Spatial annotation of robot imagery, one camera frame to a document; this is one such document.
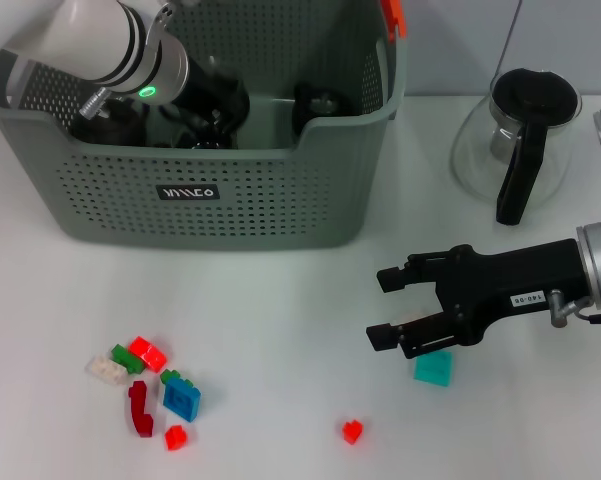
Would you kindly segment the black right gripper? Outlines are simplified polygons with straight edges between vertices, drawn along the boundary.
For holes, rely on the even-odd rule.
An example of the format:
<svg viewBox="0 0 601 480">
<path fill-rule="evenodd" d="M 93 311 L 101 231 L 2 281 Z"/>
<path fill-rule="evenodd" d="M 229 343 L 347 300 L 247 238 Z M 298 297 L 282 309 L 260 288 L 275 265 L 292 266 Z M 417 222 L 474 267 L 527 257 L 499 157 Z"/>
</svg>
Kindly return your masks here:
<svg viewBox="0 0 601 480">
<path fill-rule="evenodd" d="M 463 245 L 452 250 L 411 254 L 403 267 L 377 272 L 384 293 L 409 285 L 432 284 L 442 313 L 400 325 L 366 328 L 375 351 L 400 347 L 407 359 L 455 345 L 479 343 L 494 322 L 546 310 L 546 300 L 526 297 L 558 290 L 566 301 L 589 295 L 579 247 L 567 239 L 494 255 Z"/>
</svg>

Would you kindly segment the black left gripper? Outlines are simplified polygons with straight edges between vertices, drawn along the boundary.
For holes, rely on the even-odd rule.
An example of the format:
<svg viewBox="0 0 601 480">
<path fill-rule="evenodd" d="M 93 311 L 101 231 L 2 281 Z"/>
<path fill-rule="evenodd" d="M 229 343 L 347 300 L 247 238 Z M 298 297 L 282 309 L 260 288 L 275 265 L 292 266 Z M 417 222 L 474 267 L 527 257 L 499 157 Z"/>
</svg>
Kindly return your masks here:
<svg viewBox="0 0 601 480">
<path fill-rule="evenodd" d="M 201 66 L 188 57 L 189 73 L 172 104 L 196 114 L 218 133 L 235 133 L 250 112 L 250 97 L 237 71 L 220 64 Z"/>
</svg>

